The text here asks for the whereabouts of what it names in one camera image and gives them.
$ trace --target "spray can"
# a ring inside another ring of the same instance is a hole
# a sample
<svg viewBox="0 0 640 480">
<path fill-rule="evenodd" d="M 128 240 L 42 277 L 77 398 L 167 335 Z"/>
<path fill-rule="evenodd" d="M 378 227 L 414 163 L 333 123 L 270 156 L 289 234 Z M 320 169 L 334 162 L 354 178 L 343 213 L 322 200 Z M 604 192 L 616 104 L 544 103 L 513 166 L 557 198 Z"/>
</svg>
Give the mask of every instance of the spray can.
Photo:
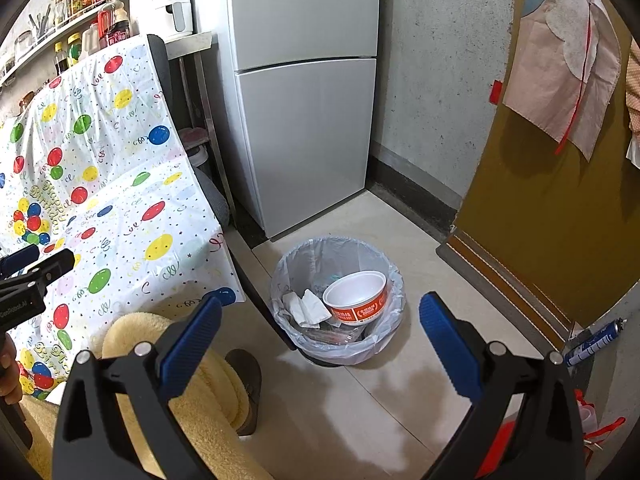
<svg viewBox="0 0 640 480">
<path fill-rule="evenodd" d="M 567 353 L 567 355 L 564 356 L 564 363 L 568 366 L 574 366 L 594 355 L 598 350 L 604 348 L 620 336 L 620 332 L 624 329 L 625 323 L 626 319 L 622 318 L 612 321 L 588 338 L 587 341 Z"/>
</svg>

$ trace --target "chair backrest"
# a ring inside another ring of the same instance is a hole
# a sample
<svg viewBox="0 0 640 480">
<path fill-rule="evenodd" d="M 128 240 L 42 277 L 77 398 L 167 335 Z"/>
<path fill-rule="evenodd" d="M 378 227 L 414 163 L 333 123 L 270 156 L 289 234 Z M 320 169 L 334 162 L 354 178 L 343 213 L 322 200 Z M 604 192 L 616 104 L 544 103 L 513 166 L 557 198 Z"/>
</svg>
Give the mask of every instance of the chair backrest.
<svg viewBox="0 0 640 480">
<path fill-rule="evenodd" d="M 174 112 L 174 90 L 171 85 L 171 73 L 169 72 L 169 57 L 166 54 L 166 45 L 160 36 L 148 35 L 151 57 L 156 66 L 156 73 L 160 81 L 160 88 L 164 93 L 164 100 L 169 108 L 169 113 Z"/>
</svg>

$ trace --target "refrigerator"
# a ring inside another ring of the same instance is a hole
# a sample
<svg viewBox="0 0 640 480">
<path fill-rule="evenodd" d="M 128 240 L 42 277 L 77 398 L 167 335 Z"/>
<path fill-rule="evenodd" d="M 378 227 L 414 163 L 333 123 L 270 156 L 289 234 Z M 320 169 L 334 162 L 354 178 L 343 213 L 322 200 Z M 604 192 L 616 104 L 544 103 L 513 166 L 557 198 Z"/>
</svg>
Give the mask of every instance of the refrigerator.
<svg viewBox="0 0 640 480">
<path fill-rule="evenodd" d="M 380 0 L 191 0 L 225 169 L 271 238 L 364 188 Z"/>
</svg>

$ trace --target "floor tile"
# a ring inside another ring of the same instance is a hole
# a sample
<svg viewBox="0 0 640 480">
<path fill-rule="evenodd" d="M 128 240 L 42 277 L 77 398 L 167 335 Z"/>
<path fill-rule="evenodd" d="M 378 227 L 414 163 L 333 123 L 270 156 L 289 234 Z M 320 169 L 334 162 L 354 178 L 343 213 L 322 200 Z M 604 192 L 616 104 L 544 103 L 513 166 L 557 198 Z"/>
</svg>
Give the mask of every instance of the floor tile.
<svg viewBox="0 0 640 480">
<path fill-rule="evenodd" d="M 225 309 L 213 347 L 245 348 L 260 363 L 258 428 L 243 440 L 276 480 L 418 480 L 433 463 L 346 368 L 289 351 L 251 303 Z"/>
<path fill-rule="evenodd" d="M 539 356 L 536 349 L 491 304 L 435 254 L 438 243 L 369 192 L 274 242 L 254 249 L 273 272 L 296 244 L 319 235 L 365 240 L 385 252 L 404 278 L 405 318 L 389 345 L 368 362 L 348 368 L 367 391 L 435 454 L 462 421 L 468 401 L 459 397 L 418 322 L 422 295 L 436 290 L 452 312 L 469 320 L 485 340 L 499 339 L 514 354 Z M 510 411 L 516 410 L 516 402 Z"/>
</svg>

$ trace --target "gray wall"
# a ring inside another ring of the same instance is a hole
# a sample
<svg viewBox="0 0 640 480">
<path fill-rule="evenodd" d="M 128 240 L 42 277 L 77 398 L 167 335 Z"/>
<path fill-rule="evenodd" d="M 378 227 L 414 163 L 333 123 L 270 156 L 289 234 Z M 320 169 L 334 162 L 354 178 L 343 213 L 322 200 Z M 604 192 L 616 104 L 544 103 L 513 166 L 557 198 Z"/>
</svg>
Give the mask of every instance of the gray wall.
<svg viewBox="0 0 640 480">
<path fill-rule="evenodd" d="M 458 208 L 491 127 L 513 0 L 381 0 L 372 154 Z"/>
</svg>

